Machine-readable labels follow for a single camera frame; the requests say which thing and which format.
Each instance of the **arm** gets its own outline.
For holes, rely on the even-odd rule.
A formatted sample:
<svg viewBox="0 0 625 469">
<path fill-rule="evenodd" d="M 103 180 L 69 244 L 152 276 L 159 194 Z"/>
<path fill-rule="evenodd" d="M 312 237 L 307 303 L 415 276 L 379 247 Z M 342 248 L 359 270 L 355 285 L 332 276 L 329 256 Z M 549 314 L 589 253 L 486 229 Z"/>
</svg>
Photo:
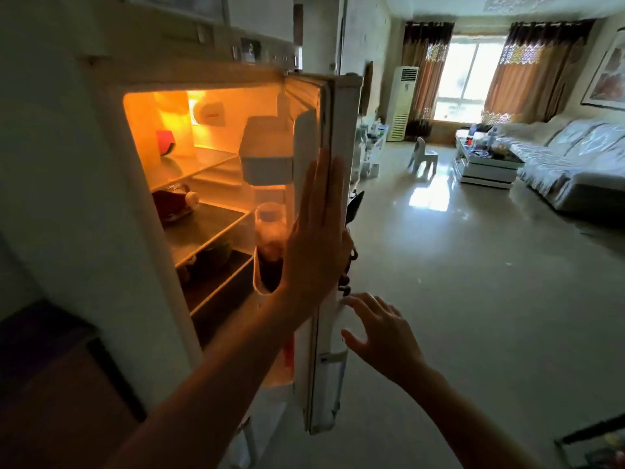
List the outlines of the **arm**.
<svg viewBox="0 0 625 469">
<path fill-rule="evenodd" d="M 220 347 L 143 423 L 107 469 L 214 468 L 287 339 L 336 287 L 351 242 L 340 213 L 342 165 L 321 152 L 306 174 L 283 276 L 254 320 Z"/>
<path fill-rule="evenodd" d="M 428 367 L 399 311 L 379 297 L 358 294 L 345 299 L 363 322 L 368 340 L 349 331 L 346 344 L 382 375 L 401 386 L 438 427 L 465 469 L 541 467 L 484 413 Z"/>
</svg>

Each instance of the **white sofa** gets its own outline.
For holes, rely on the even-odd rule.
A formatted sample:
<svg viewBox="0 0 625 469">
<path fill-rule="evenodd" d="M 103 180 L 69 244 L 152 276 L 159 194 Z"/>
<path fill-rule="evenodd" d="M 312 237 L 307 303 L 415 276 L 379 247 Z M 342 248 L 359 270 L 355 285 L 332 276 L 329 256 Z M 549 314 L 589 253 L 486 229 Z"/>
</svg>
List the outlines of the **white sofa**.
<svg viewBox="0 0 625 469">
<path fill-rule="evenodd" d="M 525 162 L 519 177 L 554 209 L 625 218 L 625 126 L 556 116 L 502 125 L 498 140 Z"/>
</svg>

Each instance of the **glossy floor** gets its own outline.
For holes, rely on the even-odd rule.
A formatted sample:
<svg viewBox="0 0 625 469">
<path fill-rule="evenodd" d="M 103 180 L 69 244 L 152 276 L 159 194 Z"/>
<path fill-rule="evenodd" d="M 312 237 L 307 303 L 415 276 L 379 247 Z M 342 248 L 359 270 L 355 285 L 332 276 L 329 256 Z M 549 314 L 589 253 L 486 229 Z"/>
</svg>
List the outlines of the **glossy floor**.
<svg viewBox="0 0 625 469">
<path fill-rule="evenodd" d="M 363 184 L 353 288 L 398 307 L 427 360 L 558 467 L 555 436 L 625 409 L 625 266 L 521 182 L 455 182 L 452 149 L 436 148 L 436 176 L 416 182 L 411 147 L 387 145 L 380 177 Z M 341 405 L 318 436 L 290 408 L 261 466 L 459 467 L 424 412 L 354 354 Z"/>
</svg>

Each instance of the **white coffee table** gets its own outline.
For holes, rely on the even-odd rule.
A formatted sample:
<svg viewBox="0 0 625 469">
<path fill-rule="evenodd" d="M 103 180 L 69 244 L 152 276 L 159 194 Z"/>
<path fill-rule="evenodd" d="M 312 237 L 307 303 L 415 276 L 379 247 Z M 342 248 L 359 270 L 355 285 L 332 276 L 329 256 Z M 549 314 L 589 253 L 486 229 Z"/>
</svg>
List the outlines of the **white coffee table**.
<svg viewBox="0 0 625 469">
<path fill-rule="evenodd" d="M 474 141 L 483 136 L 483 133 L 476 133 Z M 512 152 L 505 159 L 480 156 L 477 152 L 471 151 L 471 146 L 465 145 L 465 139 L 466 136 L 456 136 L 457 155 L 454 174 L 458 181 L 510 189 L 516 179 L 516 170 L 523 166 L 523 162 Z"/>
</svg>

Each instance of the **refrigerator door handle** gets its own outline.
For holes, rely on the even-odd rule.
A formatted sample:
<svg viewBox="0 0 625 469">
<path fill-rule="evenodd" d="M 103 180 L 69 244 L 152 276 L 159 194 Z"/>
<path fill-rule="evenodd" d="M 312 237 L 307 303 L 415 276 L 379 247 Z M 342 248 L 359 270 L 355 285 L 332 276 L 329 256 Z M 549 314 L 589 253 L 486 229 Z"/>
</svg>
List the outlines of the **refrigerator door handle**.
<svg viewBox="0 0 625 469">
<path fill-rule="evenodd" d="M 345 377 L 345 369 L 348 364 L 348 349 L 340 352 L 331 352 L 319 355 L 319 363 L 324 366 L 338 365 L 338 382 L 336 383 L 336 394 L 334 397 L 334 403 L 330 408 L 332 412 L 332 420 L 324 425 L 317 425 L 314 427 L 312 434 L 321 433 L 324 431 L 330 431 L 336 422 L 336 415 L 340 410 L 340 394 L 343 388 L 343 378 Z"/>
</svg>

